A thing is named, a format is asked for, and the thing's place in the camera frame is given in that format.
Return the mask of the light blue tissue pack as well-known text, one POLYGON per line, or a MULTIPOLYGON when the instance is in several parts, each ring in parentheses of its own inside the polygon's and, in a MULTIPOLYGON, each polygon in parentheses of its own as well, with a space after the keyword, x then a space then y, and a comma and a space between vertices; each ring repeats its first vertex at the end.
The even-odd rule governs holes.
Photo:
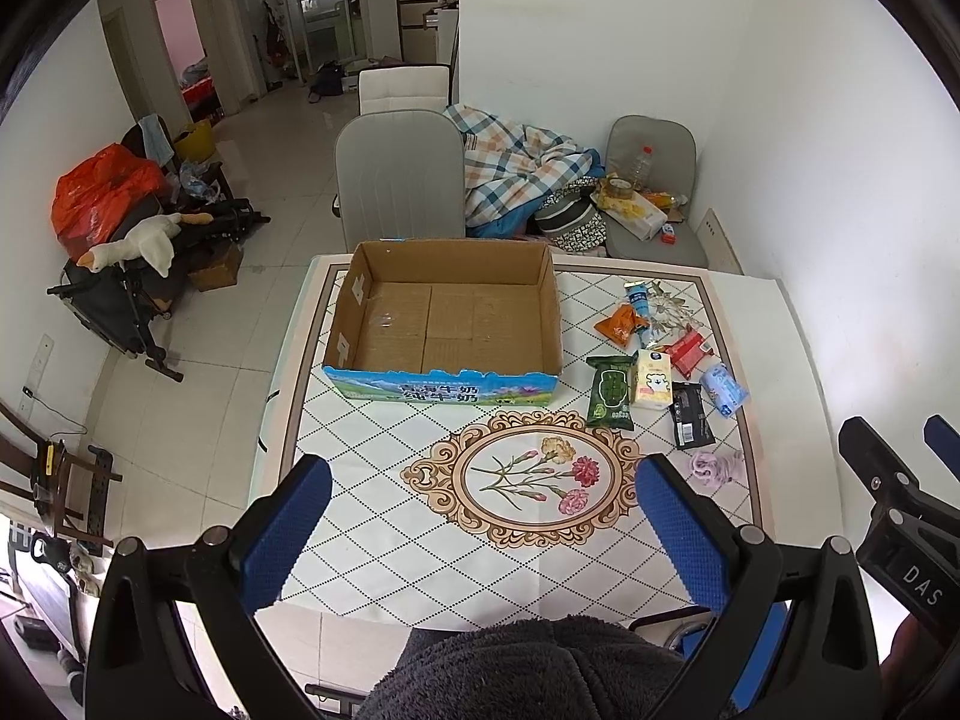
POLYGON ((740 385, 731 369, 718 362, 701 374, 701 387, 722 416, 732 419, 748 400, 747 388, 740 385))

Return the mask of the blue tube packet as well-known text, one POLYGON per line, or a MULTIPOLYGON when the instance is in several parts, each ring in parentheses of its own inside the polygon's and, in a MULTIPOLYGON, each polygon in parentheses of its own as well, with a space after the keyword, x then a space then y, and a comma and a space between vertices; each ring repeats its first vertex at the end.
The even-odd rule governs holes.
POLYGON ((649 305, 647 284, 642 281, 625 284, 626 302, 635 310, 635 335, 641 348, 649 348, 652 343, 652 312, 649 305))

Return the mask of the black stroller frame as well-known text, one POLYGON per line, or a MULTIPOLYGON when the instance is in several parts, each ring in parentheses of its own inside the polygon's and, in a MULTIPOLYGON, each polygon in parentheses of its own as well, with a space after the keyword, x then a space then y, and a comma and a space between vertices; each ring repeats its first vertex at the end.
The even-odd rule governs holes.
MULTIPOLYGON (((125 216, 109 241, 120 241, 139 221, 155 215, 181 213, 171 210, 155 195, 148 195, 125 216)), ((83 327, 129 358, 140 358, 151 371, 172 382, 181 382, 182 372, 171 366, 171 355, 153 333, 153 322, 169 319, 178 309, 187 289, 189 266, 195 255, 206 254, 218 244, 234 242, 241 247, 251 234, 270 223, 270 216, 249 200, 217 200, 190 208, 190 213, 210 213, 210 224, 188 224, 172 239, 174 260, 166 278, 161 278, 144 260, 108 266, 99 273, 80 268, 73 260, 64 268, 59 284, 47 292, 60 299, 83 327)))

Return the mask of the grey cushioned seat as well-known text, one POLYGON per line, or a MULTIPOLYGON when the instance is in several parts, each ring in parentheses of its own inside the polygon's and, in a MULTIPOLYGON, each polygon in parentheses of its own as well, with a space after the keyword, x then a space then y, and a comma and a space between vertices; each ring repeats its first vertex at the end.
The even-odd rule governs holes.
POLYGON ((690 200, 697 180, 697 142, 685 125, 652 119, 647 115, 622 115, 613 122, 605 149, 605 167, 624 179, 631 179, 631 171, 641 146, 654 148, 649 185, 646 192, 665 193, 674 200, 685 200, 677 211, 683 220, 674 223, 675 242, 666 244, 659 236, 651 241, 640 241, 623 226, 607 216, 607 254, 612 259, 640 260, 641 262, 669 263, 669 265, 708 265, 708 257, 697 233, 688 222, 690 200))

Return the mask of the yellow snack box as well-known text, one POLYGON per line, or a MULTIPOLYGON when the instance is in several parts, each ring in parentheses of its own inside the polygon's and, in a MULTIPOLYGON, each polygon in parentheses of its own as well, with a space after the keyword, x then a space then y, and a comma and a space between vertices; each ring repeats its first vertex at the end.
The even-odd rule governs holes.
POLYGON ((596 190, 592 193, 592 200, 599 210, 640 241, 657 238, 667 223, 667 215, 636 192, 631 193, 630 199, 619 199, 596 190))

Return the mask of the yellow tissue pack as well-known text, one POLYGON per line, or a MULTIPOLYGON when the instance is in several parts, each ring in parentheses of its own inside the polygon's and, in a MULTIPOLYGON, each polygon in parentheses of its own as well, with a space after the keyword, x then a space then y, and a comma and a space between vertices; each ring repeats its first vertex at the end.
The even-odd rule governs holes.
POLYGON ((631 403, 646 410, 667 410, 674 399, 672 361, 661 351, 640 349, 633 367, 631 403))

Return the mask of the yellow bucket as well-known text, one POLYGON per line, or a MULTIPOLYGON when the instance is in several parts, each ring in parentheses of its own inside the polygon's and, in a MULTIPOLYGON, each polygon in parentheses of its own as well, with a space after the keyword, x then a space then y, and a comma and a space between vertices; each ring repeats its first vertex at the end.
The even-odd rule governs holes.
POLYGON ((205 163, 217 153, 212 122, 202 119, 190 124, 174 138, 172 146, 181 160, 195 164, 205 163))

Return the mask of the small cardboard box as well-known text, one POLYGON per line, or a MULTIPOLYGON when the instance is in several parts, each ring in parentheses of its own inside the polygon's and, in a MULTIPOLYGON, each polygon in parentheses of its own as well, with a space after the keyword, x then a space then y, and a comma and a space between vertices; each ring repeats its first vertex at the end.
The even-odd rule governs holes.
POLYGON ((197 291, 231 288, 238 284, 242 250, 234 242, 218 244, 206 254, 195 255, 189 266, 189 280, 197 291))

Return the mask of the clear plastic bottle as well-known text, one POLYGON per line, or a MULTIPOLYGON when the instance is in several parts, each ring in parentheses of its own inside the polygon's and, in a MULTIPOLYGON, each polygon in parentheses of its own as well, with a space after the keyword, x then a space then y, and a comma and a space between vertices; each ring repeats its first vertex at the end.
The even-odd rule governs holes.
POLYGON ((654 166, 654 148, 651 145, 641 146, 640 153, 636 156, 633 171, 631 171, 631 185, 636 192, 643 192, 649 185, 651 179, 652 166, 654 166))

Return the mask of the black snack packet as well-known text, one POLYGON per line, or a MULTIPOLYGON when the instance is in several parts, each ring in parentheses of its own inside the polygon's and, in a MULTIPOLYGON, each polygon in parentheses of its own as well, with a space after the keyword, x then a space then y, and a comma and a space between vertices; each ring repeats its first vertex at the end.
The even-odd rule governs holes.
POLYGON ((701 387, 697 383, 677 382, 672 388, 670 414, 674 421, 675 447, 701 449, 716 442, 704 411, 701 387))

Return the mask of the orange plastic bag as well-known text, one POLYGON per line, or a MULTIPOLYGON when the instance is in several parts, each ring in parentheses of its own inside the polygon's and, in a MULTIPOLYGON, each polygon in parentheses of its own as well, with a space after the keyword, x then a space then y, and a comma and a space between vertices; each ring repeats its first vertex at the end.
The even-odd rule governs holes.
POLYGON ((57 181, 50 209, 53 232, 76 262, 91 247, 109 241, 137 203, 148 195, 164 197, 169 190, 155 161, 111 143, 57 181))

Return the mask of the black striped hat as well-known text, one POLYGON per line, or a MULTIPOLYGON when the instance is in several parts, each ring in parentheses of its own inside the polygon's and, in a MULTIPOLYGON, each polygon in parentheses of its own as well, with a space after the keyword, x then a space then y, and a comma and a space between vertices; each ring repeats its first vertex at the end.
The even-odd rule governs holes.
POLYGON ((607 226, 589 187, 558 193, 535 211, 534 220, 545 238, 568 254, 602 249, 607 239, 607 226))

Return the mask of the white chair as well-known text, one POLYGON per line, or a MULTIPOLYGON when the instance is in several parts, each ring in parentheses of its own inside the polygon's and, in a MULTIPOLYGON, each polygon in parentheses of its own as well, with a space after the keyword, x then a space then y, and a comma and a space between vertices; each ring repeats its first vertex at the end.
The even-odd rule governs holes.
POLYGON ((358 75, 359 114, 394 110, 443 112, 451 99, 447 65, 366 68, 358 75))

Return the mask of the plaid blanket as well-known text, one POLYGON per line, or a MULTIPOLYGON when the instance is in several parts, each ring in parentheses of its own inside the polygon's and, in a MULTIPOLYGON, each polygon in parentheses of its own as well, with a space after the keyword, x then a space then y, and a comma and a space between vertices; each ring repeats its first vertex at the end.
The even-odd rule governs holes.
POLYGON ((444 115, 464 142, 471 238, 514 238, 551 195, 601 174, 601 155, 568 135, 516 124, 462 103, 446 107, 444 115))

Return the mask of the grey chair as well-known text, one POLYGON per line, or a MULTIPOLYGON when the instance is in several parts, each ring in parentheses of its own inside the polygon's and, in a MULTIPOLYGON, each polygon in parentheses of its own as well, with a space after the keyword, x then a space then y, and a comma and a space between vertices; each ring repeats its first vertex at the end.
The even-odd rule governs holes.
POLYGON ((348 250, 381 239, 466 235, 464 140, 446 115, 358 115, 338 135, 335 177, 348 250))

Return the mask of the dark fleece garment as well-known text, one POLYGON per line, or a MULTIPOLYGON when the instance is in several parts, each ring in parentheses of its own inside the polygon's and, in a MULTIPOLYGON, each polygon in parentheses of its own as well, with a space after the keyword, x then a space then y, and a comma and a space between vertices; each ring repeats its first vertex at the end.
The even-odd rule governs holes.
POLYGON ((589 616, 469 632, 413 629, 361 718, 643 718, 683 667, 672 650, 589 616))

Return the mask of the orange snack packet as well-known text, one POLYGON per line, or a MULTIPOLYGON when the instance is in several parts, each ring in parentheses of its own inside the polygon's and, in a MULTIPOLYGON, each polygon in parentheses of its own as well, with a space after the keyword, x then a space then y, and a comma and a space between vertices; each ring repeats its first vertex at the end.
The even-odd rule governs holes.
POLYGON ((605 317, 594 325, 594 330, 601 333, 608 341, 612 341, 619 348, 626 349, 631 340, 638 333, 646 330, 649 320, 641 316, 640 312, 631 304, 622 304, 613 310, 612 316, 605 317))

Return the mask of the dark wooden chair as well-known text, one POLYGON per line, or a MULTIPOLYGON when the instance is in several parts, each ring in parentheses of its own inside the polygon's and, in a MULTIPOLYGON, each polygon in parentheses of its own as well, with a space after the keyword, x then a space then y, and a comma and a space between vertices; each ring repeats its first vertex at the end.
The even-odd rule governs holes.
POLYGON ((91 460, 77 457, 61 440, 50 440, 32 429, 6 403, 2 403, 2 421, 8 422, 32 444, 31 452, 26 452, 2 436, 3 468, 25 478, 23 484, 2 481, 3 493, 31 502, 39 520, 55 538, 78 541, 93 556, 101 557, 104 548, 114 546, 114 541, 104 536, 109 488, 112 483, 122 481, 121 473, 114 472, 112 454, 103 447, 89 444, 91 460), (68 505, 73 470, 82 470, 91 476, 84 514, 68 505))

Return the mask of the open cardboard box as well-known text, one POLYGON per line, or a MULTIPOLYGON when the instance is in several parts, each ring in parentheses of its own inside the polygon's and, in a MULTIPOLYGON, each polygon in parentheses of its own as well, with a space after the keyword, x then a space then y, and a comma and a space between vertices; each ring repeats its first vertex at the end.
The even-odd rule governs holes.
POLYGON ((555 263, 543 242, 362 242, 322 369, 352 400, 547 405, 562 372, 555 263))

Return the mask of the green wet wipes pack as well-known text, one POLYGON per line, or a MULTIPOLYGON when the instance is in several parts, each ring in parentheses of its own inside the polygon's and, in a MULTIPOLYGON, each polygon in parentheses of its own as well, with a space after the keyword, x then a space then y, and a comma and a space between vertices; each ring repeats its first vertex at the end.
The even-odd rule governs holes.
POLYGON ((594 372, 587 426, 633 431, 631 403, 636 387, 636 356, 592 356, 586 364, 594 372))

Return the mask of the white goose plush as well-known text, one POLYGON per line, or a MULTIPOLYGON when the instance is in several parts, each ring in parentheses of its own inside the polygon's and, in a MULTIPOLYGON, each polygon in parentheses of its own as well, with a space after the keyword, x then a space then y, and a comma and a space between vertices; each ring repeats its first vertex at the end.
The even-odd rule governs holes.
POLYGON ((161 278, 166 278, 174 260, 172 239, 181 232, 181 227, 188 224, 210 224, 212 221, 213 216, 210 213, 148 216, 135 224, 120 241, 93 245, 76 261, 76 265, 91 273, 99 273, 108 266, 142 259, 161 278))

